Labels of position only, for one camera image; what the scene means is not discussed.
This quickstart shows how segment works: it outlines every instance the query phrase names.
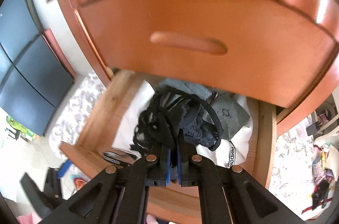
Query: open drawer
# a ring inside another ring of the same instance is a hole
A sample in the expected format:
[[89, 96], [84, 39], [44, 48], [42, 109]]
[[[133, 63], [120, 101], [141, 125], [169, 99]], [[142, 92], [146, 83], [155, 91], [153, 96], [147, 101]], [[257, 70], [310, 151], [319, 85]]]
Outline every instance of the open drawer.
[[[101, 158], [101, 154], [103, 151], [115, 151], [111, 145], [120, 120], [143, 80], [149, 81], [149, 77], [131, 71], [119, 71], [97, 101], [76, 145], [62, 142], [60, 149], [90, 178], [110, 165]], [[276, 144], [276, 107], [250, 98], [248, 106], [252, 118], [258, 121], [249, 141], [246, 161], [242, 166], [268, 188]], [[167, 188], [152, 187], [147, 211], [156, 217], [176, 223], [201, 223], [198, 189], [182, 188], [173, 183]]]

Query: wooden furniture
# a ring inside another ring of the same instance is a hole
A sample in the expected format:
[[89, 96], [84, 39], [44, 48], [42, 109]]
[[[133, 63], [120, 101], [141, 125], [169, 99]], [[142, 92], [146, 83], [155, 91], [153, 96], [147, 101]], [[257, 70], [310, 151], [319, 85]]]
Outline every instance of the wooden furniture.
[[[72, 146], [62, 142], [60, 149], [90, 178], [110, 165], [101, 158], [103, 151], [122, 153], [111, 145], [121, 118], [143, 80], [149, 81], [149, 78], [141, 73], [119, 71], [95, 104], [77, 143]], [[249, 152], [242, 166], [257, 181], [268, 187], [275, 151], [275, 106], [256, 100], [252, 103], [257, 106], [258, 111], [252, 113], [252, 117], [258, 114], [256, 119], [259, 123], [249, 141]], [[126, 161], [133, 163], [129, 157]], [[182, 188], [171, 183], [167, 188], [151, 188], [147, 211], [176, 223], [200, 223], [198, 196], [197, 187]]]
[[[128, 93], [133, 85], [129, 81], [125, 87], [116, 85], [120, 76], [110, 84], [108, 67], [117, 67], [258, 100], [258, 135], [251, 139], [252, 156], [247, 163], [253, 160], [250, 172], [265, 186], [272, 172], [276, 137], [314, 111], [339, 83], [339, 0], [58, 2], [84, 55], [108, 86], [108, 96], [111, 91]], [[117, 108], [114, 101], [103, 113]], [[112, 140], [105, 130], [102, 127], [96, 136], [88, 134], [88, 141], [79, 139], [75, 147], [63, 144], [62, 150], [69, 157], [82, 155], [82, 170], [86, 162], [92, 162], [88, 165], [94, 175], [104, 167], [98, 161], [99, 135], [105, 143]], [[151, 201], [164, 198], [150, 203], [153, 214], [173, 216], [171, 220], [180, 223], [198, 221], [194, 195], [180, 194], [177, 188], [160, 190], [163, 194], [150, 197]]]
[[42, 35], [44, 41], [46, 42], [47, 46], [50, 48], [54, 56], [58, 59], [58, 61], [63, 65], [66, 71], [75, 78], [76, 73], [67, 60], [65, 54], [62, 52], [57, 40], [54, 37], [54, 34], [50, 28], [44, 30], [44, 34]]
[[4, 0], [0, 12], [0, 107], [43, 136], [74, 78], [50, 45], [53, 34], [36, 27], [25, 0]]

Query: blue object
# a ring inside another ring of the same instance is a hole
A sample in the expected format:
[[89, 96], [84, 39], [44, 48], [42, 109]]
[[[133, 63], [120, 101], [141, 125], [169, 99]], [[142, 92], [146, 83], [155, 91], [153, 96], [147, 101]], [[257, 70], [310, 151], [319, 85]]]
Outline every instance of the blue object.
[[[177, 158], [181, 158], [179, 148], [177, 148]], [[181, 185], [181, 160], [178, 160], [178, 162], [177, 162], [177, 175], [178, 175], [179, 185]]]
[[167, 172], [167, 177], [166, 177], [166, 185], [168, 186], [171, 181], [171, 150], [167, 148], [167, 162], [166, 162], [166, 172]]
[[65, 173], [68, 171], [71, 165], [72, 165], [72, 162], [69, 159], [67, 159], [65, 163], [61, 165], [58, 171], [58, 179], [61, 179], [62, 177], [64, 177]]

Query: clutter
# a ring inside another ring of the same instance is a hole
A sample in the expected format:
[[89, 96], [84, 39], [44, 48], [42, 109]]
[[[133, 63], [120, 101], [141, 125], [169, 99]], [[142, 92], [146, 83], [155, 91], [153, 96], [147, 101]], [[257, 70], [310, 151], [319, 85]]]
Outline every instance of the clutter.
[[335, 115], [332, 119], [330, 119], [329, 122], [326, 125], [323, 125], [320, 128], [320, 131], [324, 131], [325, 129], [327, 129], [331, 124], [333, 124], [338, 119], [339, 119], [339, 114]]
[[332, 117], [331, 112], [325, 108], [324, 112], [317, 114], [320, 126], [326, 125]]
[[334, 178], [334, 175], [333, 175], [333, 172], [331, 169], [326, 169], [326, 176], [329, 176], [329, 177], [333, 177]]
[[326, 178], [326, 171], [322, 172], [319, 176], [315, 177], [314, 184], [317, 186], [321, 181]]
[[107, 161], [107, 162], [110, 162], [110, 163], [113, 163], [117, 166], [120, 166], [120, 167], [128, 167], [128, 166], [131, 166], [131, 164], [129, 163], [126, 163], [124, 161], [121, 161], [119, 160], [118, 158], [121, 158], [121, 157], [126, 157], [125, 156], [121, 156], [121, 155], [118, 155], [114, 152], [111, 152], [111, 151], [105, 151], [103, 152], [102, 154], [102, 158]]
[[[167, 105], [172, 94], [179, 97]], [[213, 124], [203, 120], [204, 111], [211, 116]], [[224, 133], [218, 116], [208, 102], [197, 95], [166, 86], [155, 92], [147, 110], [140, 114], [131, 149], [146, 155], [153, 144], [159, 143], [174, 150], [180, 129], [186, 142], [195, 146], [201, 144], [211, 151], [219, 147]]]
[[[311, 116], [278, 137], [271, 182], [268, 190], [282, 201], [302, 220], [321, 214], [325, 208], [312, 210], [316, 183], [326, 178], [325, 171], [319, 178], [313, 176], [312, 162], [320, 158], [314, 154], [313, 137], [307, 136], [306, 127], [312, 122]], [[329, 198], [333, 195], [331, 188]]]
[[313, 161], [313, 163], [312, 163], [312, 173], [313, 173], [314, 178], [317, 178], [318, 176], [321, 176], [324, 173], [321, 158], [316, 158]]
[[333, 145], [336, 149], [339, 149], [338, 132], [339, 132], [339, 126], [333, 129], [331, 132], [315, 139], [313, 145], [315, 147], [318, 147], [320, 150], [325, 144], [327, 144], [328, 146]]

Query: wooden dresser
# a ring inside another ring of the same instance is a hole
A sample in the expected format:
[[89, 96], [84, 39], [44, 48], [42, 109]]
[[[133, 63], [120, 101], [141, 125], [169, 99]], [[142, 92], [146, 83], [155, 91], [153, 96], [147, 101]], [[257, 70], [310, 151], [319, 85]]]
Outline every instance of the wooden dresser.
[[[58, 2], [106, 86], [110, 67], [117, 67], [257, 99], [252, 175], [265, 186], [276, 138], [314, 111], [339, 83], [339, 0]], [[90, 150], [100, 154], [98, 147]]]

